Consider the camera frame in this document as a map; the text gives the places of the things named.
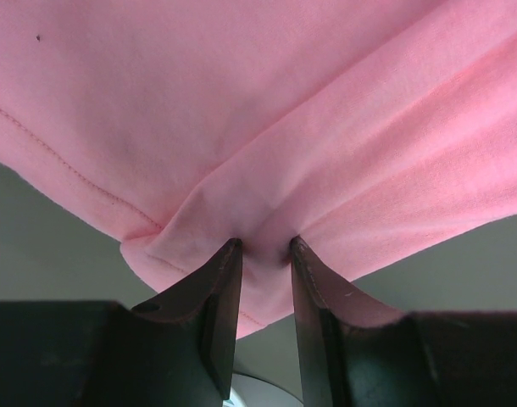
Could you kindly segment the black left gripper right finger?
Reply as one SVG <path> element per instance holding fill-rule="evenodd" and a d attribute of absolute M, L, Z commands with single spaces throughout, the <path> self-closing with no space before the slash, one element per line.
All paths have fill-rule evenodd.
<path fill-rule="evenodd" d="M 290 242 L 306 406 L 409 406 L 411 320 L 358 289 L 301 238 Z"/>

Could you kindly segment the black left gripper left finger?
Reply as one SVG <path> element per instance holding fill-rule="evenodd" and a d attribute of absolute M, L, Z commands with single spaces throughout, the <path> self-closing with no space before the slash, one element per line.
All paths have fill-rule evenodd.
<path fill-rule="evenodd" d="M 231 394 L 242 290 L 242 241 L 229 239 L 206 263 L 132 312 L 160 332 L 141 378 L 158 406 L 221 406 Z"/>

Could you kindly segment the pink t shirt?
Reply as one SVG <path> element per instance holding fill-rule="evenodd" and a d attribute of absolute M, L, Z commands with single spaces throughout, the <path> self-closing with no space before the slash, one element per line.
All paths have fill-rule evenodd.
<path fill-rule="evenodd" d="M 0 1 L 0 163 L 161 292 L 295 236 L 348 280 L 517 214 L 517 1 Z"/>

